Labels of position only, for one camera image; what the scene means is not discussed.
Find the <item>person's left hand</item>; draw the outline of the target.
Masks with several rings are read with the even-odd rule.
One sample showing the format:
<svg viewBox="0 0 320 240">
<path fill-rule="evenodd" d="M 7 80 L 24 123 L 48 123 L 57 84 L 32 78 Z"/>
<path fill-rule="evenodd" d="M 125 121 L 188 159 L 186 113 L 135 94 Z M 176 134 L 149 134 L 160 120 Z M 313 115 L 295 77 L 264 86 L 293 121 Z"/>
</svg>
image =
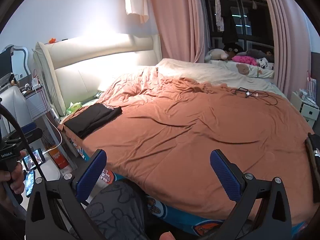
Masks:
<svg viewBox="0 0 320 240">
<path fill-rule="evenodd" d="M 12 179 L 10 188 L 15 194 L 22 194 L 24 191 L 24 175 L 22 164 L 18 161 L 15 169 L 12 172 L 1 170 L 1 183 Z M 1 205 L 13 215 L 16 215 L 16 208 L 14 207 L 11 199 L 1 184 Z"/>
</svg>

